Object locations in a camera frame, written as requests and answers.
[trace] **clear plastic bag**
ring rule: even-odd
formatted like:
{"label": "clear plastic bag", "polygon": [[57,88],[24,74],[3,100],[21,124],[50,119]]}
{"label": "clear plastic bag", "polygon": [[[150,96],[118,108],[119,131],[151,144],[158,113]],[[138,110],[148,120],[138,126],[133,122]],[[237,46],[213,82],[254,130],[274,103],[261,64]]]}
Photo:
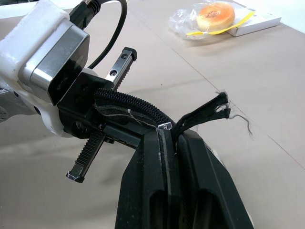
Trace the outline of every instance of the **clear plastic bag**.
{"label": "clear plastic bag", "polygon": [[240,26],[253,14],[234,9],[226,1],[204,0],[177,10],[169,19],[169,27],[183,39],[200,40]]}

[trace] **white cardboard box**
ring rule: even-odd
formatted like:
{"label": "white cardboard box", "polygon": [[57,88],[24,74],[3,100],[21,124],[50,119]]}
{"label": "white cardboard box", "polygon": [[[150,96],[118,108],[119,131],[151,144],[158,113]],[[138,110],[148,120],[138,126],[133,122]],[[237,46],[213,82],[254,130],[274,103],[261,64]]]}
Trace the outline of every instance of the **white cardboard box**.
{"label": "white cardboard box", "polygon": [[272,13],[256,11],[255,9],[247,8],[246,6],[240,5],[238,3],[232,3],[232,6],[234,7],[236,15],[235,18],[237,18],[235,19],[233,24],[236,24],[240,21],[241,17],[238,16],[239,14],[247,15],[251,11],[255,11],[255,14],[244,24],[227,31],[234,37],[276,26],[281,21],[281,17],[276,16]]}

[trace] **zipper teeth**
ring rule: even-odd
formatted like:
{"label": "zipper teeth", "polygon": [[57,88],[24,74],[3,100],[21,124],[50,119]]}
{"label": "zipper teeth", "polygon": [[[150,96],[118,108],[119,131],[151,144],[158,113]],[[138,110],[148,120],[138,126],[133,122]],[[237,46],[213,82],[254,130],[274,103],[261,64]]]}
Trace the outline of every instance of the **zipper teeth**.
{"label": "zipper teeth", "polygon": [[115,92],[110,89],[98,89],[95,93],[95,98],[121,103],[124,107],[129,107],[129,109],[137,108],[152,118],[158,125],[171,122],[170,118],[154,105],[132,95]]}

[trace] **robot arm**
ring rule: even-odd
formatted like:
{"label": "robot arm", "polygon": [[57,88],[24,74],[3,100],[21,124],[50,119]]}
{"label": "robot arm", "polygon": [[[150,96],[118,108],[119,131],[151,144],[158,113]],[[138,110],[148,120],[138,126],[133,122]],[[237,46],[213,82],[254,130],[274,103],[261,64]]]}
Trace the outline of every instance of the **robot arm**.
{"label": "robot arm", "polygon": [[105,79],[92,70],[122,29],[125,0],[119,1],[122,14],[110,43],[84,69],[90,36],[83,28],[104,2],[84,0],[68,15],[40,0],[0,41],[0,122],[8,111],[37,112],[53,133],[87,138],[66,175],[79,183],[104,142],[134,148],[122,177],[116,229],[253,229],[228,171],[188,130],[228,118],[226,93],[175,123],[155,106],[117,92],[137,59],[134,49],[123,49]]}

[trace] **bread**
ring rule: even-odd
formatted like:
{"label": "bread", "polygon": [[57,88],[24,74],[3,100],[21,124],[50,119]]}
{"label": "bread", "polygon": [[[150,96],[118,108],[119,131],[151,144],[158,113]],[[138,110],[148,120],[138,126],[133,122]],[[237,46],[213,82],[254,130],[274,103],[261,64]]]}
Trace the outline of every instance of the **bread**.
{"label": "bread", "polygon": [[204,7],[196,20],[201,31],[218,31],[231,26],[235,19],[233,7],[229,3],[217,2]]}

